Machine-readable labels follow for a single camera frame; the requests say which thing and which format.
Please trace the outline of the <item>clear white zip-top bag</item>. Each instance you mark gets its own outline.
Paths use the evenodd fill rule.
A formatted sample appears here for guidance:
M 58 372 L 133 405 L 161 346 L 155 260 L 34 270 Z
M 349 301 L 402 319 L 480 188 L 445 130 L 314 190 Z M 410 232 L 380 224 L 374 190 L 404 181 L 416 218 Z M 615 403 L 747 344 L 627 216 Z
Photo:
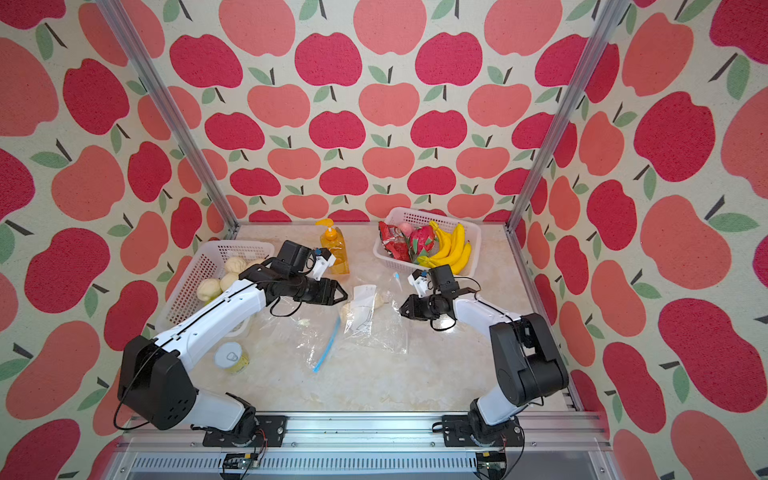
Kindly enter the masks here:
M 405 297 L 400 275 L 385 271 L 379 275 L 352 276 L 345 287 L 351 292 L 345 303 L 351 303 L 355 319 L 347 325 L 341 322 L 344 340 L 360 347 L 406 354 L 409 327 L 399 313 L 398 301 Z M 384 294 L 387 302 L 375 309 L 377 292 Z

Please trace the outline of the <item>cream toy pear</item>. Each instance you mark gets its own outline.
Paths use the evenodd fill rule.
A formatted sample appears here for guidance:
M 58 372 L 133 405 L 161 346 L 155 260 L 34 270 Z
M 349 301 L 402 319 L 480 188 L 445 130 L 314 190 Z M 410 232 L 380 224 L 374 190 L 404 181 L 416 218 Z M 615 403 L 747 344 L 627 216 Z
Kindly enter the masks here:
M 222 291 L 229 289 L 237 280 L 239 275 L 236 273 L 227 273 L 220 279 L 220 288 Z

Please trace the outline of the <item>clear blue zip-top bag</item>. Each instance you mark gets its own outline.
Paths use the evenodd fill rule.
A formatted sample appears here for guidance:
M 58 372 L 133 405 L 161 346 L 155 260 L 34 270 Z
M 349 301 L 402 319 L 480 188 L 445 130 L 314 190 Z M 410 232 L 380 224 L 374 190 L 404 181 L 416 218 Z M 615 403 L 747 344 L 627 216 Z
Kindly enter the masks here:
M 261 314 L 268 339 L 281 348 L 296 353 L 307 368 L 317 373 L 331 353 L 341 329 L 337 306 L 296 304 L 277 306 Z

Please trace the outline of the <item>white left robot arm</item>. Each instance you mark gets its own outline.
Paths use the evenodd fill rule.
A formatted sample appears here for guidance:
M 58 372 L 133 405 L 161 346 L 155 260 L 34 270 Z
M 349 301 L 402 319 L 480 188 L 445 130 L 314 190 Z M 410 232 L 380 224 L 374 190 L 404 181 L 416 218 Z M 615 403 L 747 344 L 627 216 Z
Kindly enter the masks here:
M 266 432 L 247 401 L 196 388 L 190 371 L 237 325 L 283 298 L 299 305 L 334 306 L 348 295 L 325 277 L 335 257 L 287 240 L 278 254 L 239 273 L 237 280 L 200 310 L 153 338 L 137 336 L 125 347 L 118 405 L 159 430 L 189 425 L 215 447 L 263 443 Z

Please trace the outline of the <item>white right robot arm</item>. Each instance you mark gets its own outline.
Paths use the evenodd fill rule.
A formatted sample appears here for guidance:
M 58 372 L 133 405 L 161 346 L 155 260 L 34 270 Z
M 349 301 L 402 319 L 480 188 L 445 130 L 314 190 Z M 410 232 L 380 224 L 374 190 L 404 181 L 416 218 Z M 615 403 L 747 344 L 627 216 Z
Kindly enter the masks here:
M 537 313 L 516 314 L 480 296 L 478 286 L 462 286 L 451 268 L 417 269 L 407 277 L 415 292 L 400 306 L 400 315 L 430 324 L 448 317 L 468 325 L 489 341 L 496 384 L 473 400 L 461 415 L 445 415 L 433 425 L 447 447 L 506 447 L 523 442 L 517 416 L 532 404 L 569 386 L 569 374 L 548 321 Z

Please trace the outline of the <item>orange soap pump bottle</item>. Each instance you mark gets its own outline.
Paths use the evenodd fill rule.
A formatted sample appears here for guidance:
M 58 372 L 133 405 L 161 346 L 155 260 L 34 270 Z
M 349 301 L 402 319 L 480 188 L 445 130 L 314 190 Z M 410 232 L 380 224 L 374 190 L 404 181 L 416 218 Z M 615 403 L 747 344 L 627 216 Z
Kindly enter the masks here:
M 320 236 L 321 246 L 327 248 L 335 257 L 335 263 L 329 267 L 330 272 L 336 275 L 347 275 L 350 273 L 346 242 L 344 235 L 339 227 L 334 224 L 330 218 L 318 220 L 317 225 L 325 228 Z

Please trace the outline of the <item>lower yellow toy banana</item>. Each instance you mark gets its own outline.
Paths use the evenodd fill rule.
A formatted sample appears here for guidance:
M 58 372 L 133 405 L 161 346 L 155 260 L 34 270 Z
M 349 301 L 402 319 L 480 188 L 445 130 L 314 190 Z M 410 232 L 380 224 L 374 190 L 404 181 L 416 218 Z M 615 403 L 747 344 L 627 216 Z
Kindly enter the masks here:
M 460 274 L 469 264 L 469 260 L 472 254 L 472 245 L 468 241 L 465 229 L 466 243 L 461 257 L 454 263 L 449 263 L 447 257 L 451 250 L 451 234 L 442 230 L 435 221 L 429 223 L 437 234 L 437 240 L 439 243 L 439 250 L 436 254 L 430 257 L 420 257 L 417 260 L 417 264 L 423 267 L 436 268 L 440 266 L 449 266 L 454 275 Z

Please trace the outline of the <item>yellow toy banana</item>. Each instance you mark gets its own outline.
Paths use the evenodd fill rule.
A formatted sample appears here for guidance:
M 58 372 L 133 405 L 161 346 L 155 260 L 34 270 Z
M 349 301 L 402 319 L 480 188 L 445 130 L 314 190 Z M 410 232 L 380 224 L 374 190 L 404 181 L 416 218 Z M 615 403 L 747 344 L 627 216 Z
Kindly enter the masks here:
M 447 257 L 451 250 L 451 234 L 442 230 L 435 221 L 429 223 L 437 234 L 437 240 L 439 243 L 439 250 L 436 254 L 430 257 L 420 257 L 417 260 L 417 264 L 423 267 L 436 268 L 440 266 L 449 266 L 454 275 L 460 274 L 469 264 L 469 260 L 472 254 L 472 245 L 468 241 L 465 229 L 466 243 L 461 257 L 454 263 L 449 263 Z
M 465 228 L 458 223 L 451 234 L 451 250 L 447 257 L 449 263 L 454 263 L 461 257 L 465 243 Z

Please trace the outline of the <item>white plastic fruit basket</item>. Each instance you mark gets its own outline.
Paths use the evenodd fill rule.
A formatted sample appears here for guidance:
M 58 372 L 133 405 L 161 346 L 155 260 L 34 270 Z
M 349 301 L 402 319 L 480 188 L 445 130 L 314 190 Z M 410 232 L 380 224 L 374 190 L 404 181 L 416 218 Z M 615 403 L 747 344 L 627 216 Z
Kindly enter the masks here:
M 471 277 L 479 262 L 481 230 L 474 223 L 405 207 L 393 208 L 379 224 L 373 255 L 385 266 L 410 272 L 447 265 Z

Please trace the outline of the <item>pink toy dragon fruit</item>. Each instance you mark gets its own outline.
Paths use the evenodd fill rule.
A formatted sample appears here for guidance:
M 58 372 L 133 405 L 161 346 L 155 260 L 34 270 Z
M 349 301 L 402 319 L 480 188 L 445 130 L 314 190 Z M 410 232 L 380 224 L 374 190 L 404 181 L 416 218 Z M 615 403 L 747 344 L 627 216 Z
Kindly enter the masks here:
M 409 235 L 409 254 L 416 263 L 420 257 L 430 257 L 439 250 L 439 243 L 431 225 L 415 228 Z

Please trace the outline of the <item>upper yellow toy banana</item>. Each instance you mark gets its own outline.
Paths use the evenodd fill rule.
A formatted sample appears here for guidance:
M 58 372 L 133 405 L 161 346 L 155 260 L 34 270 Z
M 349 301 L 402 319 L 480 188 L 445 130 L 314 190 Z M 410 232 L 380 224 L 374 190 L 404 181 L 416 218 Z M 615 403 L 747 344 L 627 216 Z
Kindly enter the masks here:
M 461 257 L 465 243 L 465 228 L 458 223 L 451 234 L 451 250 L 447 257 L 449 263 L 454 263 Z

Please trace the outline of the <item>white empty plastic basket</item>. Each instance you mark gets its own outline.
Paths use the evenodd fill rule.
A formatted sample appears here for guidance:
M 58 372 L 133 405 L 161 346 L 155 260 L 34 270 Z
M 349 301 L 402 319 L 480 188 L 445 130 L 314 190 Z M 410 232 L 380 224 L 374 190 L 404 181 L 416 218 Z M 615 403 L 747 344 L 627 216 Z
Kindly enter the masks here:
M 203 244 L 193 257 L 185 257 L 166 292 L 166 303 L 156 318 L 157 332 L 169 330 L 213 301 L 236 280 L 236 273 L 275 253 L 260 241 L 224 240 Z

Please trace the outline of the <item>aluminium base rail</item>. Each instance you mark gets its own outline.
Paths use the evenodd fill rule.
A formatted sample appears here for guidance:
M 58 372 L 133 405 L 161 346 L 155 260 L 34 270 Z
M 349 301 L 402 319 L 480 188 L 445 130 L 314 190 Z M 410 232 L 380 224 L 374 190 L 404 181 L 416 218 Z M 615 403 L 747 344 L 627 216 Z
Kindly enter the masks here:
M 266 447 L 214 448 L 200 431 L 136 431 L 108 479 L 618 479 L 595 414 L 527 411 L 488 446 L 456 412 L 271 412 Z

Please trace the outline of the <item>aluminium right corner post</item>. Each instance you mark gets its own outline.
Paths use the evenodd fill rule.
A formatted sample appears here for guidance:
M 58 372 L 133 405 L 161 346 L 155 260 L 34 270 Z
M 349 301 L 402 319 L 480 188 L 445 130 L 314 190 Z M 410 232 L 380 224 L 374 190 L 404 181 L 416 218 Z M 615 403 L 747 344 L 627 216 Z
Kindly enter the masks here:
M 586 100 L 586 86 L 592 78 L 599 60 L 601 59 L 616 28 L 622 22 L 624 11 L 632 4 L 627 0 L 603 1 L 603 10 L 598 16 L 591 35 L 588 37 L 583 53 L 576 65 L 574 74 L 567 85 L 563 98 L 544 138 L 542 147 L 534 156 L 533 165 L 524 183 L 522 192 L 518 195 L 515 207 L 509 221 L 505 224 L 505 233 L 512 237 L 517 224 L 526 208 L 530 205 L 533 194 L 542 178 L 545 167 L 554 159 L 554 150 L 564 136 L 571 120 L 571 115 L 581 100 Z

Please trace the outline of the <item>aluminium left corner post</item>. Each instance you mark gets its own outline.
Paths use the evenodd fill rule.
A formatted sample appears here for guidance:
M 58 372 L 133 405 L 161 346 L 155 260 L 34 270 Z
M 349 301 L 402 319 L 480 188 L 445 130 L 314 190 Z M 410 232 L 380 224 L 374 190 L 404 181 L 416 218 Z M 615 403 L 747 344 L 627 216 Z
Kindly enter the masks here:
M 240 228 L 234 210 L 220 189 L 205 156 L 196 144 L 181 110 L 173 99 L 168 87 L 154 66 L 140 35 L 120 1 L 97 1 L 110 30 L 115 35 L 138 78 L 144 82 L 153 102 L 166 125 L 173 134 L 180 149 L 186 153 L 192 168 L 202 183 L 203 189 L 217 208 L 224 222 L 222 238 L 235 239 Z

